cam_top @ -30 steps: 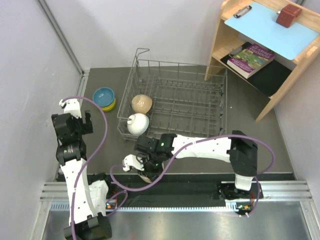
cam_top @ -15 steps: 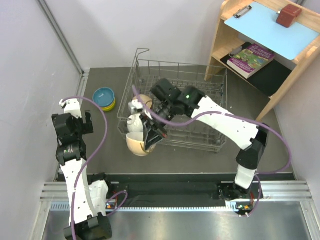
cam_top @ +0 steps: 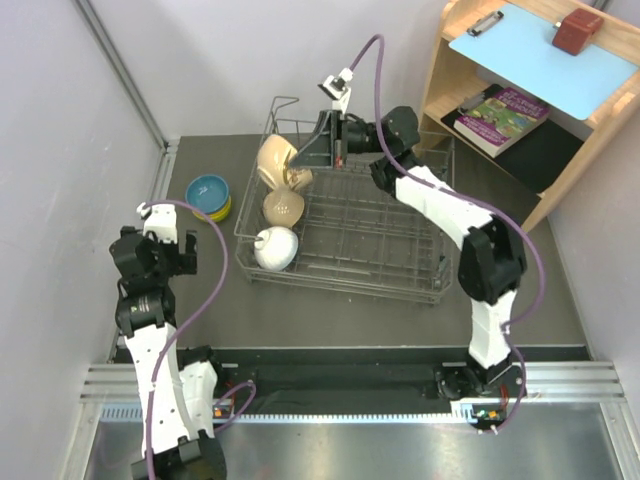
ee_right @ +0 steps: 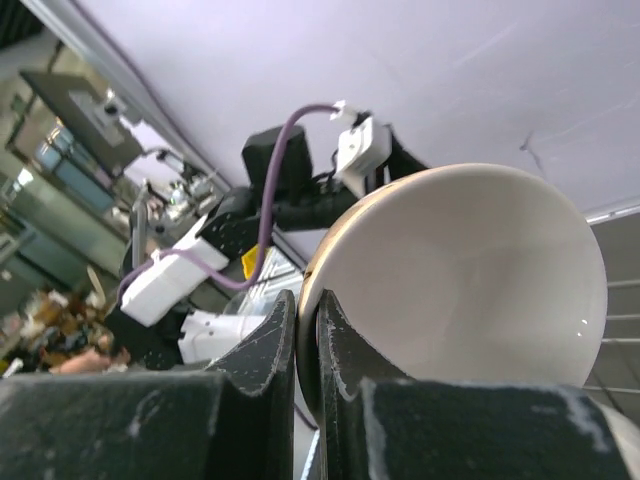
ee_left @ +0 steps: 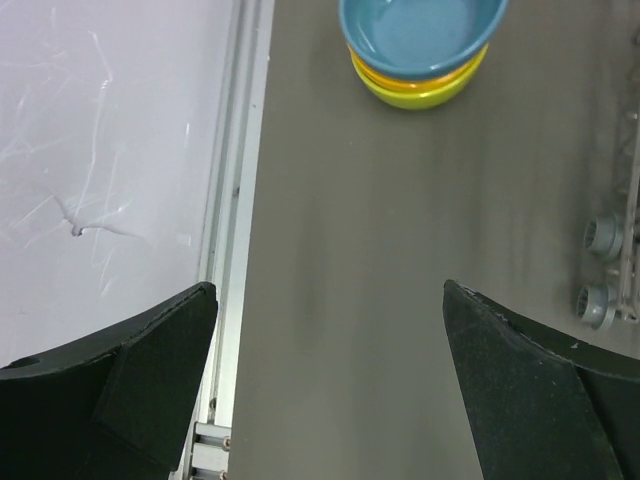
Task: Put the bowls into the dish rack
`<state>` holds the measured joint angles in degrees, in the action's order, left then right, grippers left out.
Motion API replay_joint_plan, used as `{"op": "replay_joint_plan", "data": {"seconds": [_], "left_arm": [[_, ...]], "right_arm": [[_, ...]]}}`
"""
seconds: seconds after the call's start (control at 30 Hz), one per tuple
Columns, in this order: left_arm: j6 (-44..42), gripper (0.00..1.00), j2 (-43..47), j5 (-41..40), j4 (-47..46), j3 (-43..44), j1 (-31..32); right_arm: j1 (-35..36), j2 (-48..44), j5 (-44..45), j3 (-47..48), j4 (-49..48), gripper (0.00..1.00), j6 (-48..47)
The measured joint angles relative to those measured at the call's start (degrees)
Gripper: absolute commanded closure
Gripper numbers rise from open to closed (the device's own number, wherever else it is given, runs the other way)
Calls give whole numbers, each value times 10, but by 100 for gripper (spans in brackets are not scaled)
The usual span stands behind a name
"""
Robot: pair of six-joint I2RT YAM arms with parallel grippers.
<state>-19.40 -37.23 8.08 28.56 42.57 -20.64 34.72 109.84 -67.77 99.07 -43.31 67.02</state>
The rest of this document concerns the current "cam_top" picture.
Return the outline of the cream bowl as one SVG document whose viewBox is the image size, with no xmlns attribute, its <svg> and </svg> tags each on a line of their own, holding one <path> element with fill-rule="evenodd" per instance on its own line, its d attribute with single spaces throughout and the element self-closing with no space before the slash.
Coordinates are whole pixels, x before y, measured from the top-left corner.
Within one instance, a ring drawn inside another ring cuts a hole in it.
<svg viewBox="0 0 640 480">
<path fill-rule="evenodd" d="M 313 182 L 310 169 L 294 169 L 289 163 L 297 149 L 284 137 L 268 136 L 258 150 L 256 168 L 260 179 L 270 190 L 288 188 L 300 192 Z"/>
</svg>

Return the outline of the tan speckled bowl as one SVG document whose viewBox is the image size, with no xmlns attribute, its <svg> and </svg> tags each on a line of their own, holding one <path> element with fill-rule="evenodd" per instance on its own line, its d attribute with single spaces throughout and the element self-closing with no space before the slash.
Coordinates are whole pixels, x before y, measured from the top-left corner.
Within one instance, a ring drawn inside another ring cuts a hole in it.
<svg viewBox="0 0 640 480">
<path fill-rule="evenodd" d="M 267 194 L 262 205 L 264 217 L 271 226 L 286 228 L 292 228 L 301 219 L 304 208 L 304 198 L 287 188 Z"/>
</svg>

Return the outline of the white bowl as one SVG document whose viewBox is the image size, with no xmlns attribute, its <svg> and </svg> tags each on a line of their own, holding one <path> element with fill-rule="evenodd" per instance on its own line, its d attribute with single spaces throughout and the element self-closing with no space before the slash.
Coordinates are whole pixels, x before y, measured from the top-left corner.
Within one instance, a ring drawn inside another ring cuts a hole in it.
<svg viewBox="0 0 640 480">
<path fill-rule="evenodd" d="M 254 256 L 262 269 L 279 272 L 293 261 L 298 247 L 298 237 L 291 229 L 273 226 L 256 235 Z"/>
</svg>

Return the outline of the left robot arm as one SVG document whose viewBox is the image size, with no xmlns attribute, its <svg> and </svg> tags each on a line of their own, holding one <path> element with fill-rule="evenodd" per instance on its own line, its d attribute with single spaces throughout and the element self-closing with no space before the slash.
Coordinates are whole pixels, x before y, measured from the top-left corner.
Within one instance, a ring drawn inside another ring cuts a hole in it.
<svg viewBox="0 0 640 480">
<path fill-rule="evenodd" d="M 131 226 L 109 248 L 121 277 L 115 320 L 131 355 L 143 414 L 135 479 L 223 479 L 226 462 L 213 427 L 213 397 L 226 387 L 211 348 L 180 350 L 169 281 L 197 272 L 197 237 L 186 249 Z"/>
</svg>

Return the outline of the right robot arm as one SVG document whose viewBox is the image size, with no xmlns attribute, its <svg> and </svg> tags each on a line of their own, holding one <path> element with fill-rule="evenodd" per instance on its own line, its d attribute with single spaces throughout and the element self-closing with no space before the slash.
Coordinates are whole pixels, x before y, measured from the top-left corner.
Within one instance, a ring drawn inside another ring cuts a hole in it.
<svg viewBox="0 0 640 480">
<path fill-rule="evenodd" d="M 369 166 L 375 185 L 435 224 L 460 251 L 457 278 L 471 300 L 471 341 L 464 366 L 436 370 L 440 394 L 449 400 L 487 396 L 511 367 L 503 327 L 527 268 L 523 241 L 496 214 L 457 197 L 437 178 L 413 151 L 419 140 L 418 119 L 408 106 L 392 109 L 379 124 L 323 110 L 287 162 L 291 169 L 338 169 L 350 153 L 383 153 Z"/>
</svg>

